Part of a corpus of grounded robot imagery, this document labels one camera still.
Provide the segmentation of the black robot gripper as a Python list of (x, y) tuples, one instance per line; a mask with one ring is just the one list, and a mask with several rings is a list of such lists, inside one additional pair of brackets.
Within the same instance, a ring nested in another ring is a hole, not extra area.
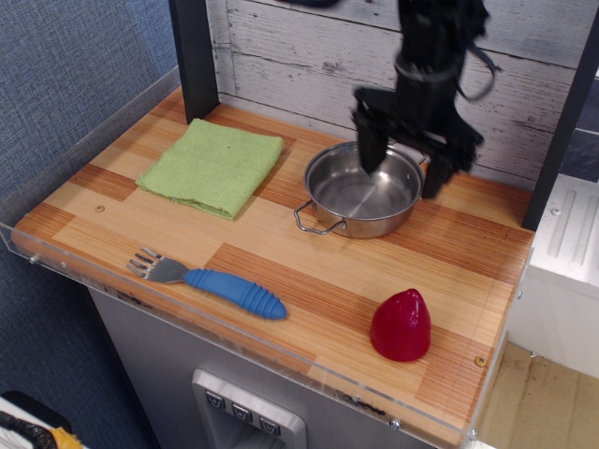
[(435, 198), (456, 172), (469, 171), (484, 139), (458, 114), (456, 93), (453, 77), (426, 82), (400, 74), (393, 90), (358, 87), (353, 121), (362, 169), (374, 173), (394, 139), (430, 157), (424, 199)]

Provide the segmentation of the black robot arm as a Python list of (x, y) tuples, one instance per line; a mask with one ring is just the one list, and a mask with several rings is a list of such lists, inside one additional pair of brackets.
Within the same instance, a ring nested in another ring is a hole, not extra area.
[(458, 114), (460, 76), (468, 52), (489, 68), (476, 45), (489, 16), (480, 1), (401, 1), (402, 47), (392, 90), (359, 87), (353, 121), (361, 167), (374, 173), (395, 140), (430, 157), (422, 195), (434, 198), (460, 171), (469, 171), (484, 139)]

